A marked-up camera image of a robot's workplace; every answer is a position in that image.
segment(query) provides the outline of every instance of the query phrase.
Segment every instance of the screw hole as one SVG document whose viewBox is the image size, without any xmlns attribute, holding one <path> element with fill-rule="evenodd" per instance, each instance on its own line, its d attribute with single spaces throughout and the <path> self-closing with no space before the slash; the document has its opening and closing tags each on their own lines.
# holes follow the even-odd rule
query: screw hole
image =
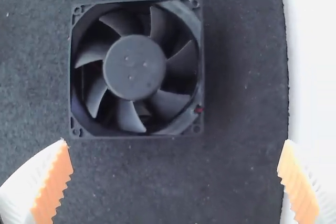
<svg viewBox="0 0 336 224">
<path fill-rule="evenodd" d="M 74 14 L 78 15 L 81 13 L 81 8 L 80 7 L 76 7 L 74 10 Z"/>
<path fill-rule="evenodd" d="M 198 125 L 195 125 L 194 127 L 193 127 L 193 132 L 194 133 L 199 133 L 201 131 L 201 127 L 199 127 Z"/>
<path fill-rule="evenodd" d="M 189 0 L 192 8 L 199 8 L 200 4 L 197 0 Z"/>
<path fill-rule="evenodd" d="M 78 136 L 79 133 L 80 133 L 80 130 L 78 130 L 78 129 L 73 129 L 73 130 L 72 130 L 72 133 L 73 133 L 73 135 Z"/>
</svg>

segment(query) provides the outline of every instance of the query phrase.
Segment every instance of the black cooling fan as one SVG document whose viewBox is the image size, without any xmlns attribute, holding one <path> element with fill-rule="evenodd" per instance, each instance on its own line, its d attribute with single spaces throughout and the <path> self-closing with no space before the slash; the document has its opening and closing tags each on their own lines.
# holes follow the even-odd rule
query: black cooling fan
<svg viewBox="0 0 336 224">
<path fill-rule="evenodd" d="M 73 137 L 191 135 L 203 130 L 199 0 L 77 5 L 70 41 Z"/>
</svg>

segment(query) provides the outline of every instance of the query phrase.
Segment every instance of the black felt surface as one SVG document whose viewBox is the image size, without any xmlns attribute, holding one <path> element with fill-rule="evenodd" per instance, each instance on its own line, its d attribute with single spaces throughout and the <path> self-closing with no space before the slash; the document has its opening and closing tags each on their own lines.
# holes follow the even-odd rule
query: black felt surface
<svg viewBox="0 0 336 224">
<path fill-rule="evenodd" d="M 102 0 L 0 0 L 0 183 L 68 136 L 70 7 L 92 1 Z M 204 5 L 204 136 L 68 141 L 75 173 L 54 223 L 279 222 L 288 105 L 282 2 Z"/>
</svg>

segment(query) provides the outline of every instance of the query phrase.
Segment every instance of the fan hub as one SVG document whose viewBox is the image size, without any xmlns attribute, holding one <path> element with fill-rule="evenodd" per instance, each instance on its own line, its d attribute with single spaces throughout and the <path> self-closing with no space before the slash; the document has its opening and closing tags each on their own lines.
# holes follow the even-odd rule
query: fan hub
<svg viewBox="0 0 336 224">
<path fill-rule="evenodd" d="M 166 57 L 161 47 L 147 36 L 121 37 L 109 49 L 103 75 L 116 96 L 129 101 L 153 94 L 165 76 Z"/>
</svg>

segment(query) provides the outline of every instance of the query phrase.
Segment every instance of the white tile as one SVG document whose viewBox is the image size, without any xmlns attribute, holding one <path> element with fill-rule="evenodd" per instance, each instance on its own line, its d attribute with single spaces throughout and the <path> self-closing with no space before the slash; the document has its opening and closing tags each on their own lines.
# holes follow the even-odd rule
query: white tile
<svg viewBox="0 0 336 224">
<path fill-rule="evenodd" d="M 336 150 L 336 0 L 283 3 L 290 87 L 289 138 L 312 152 L 313 145 Z M 280 223 L 296 223 L 292 217 L 285 198 Z"/>
</svg>

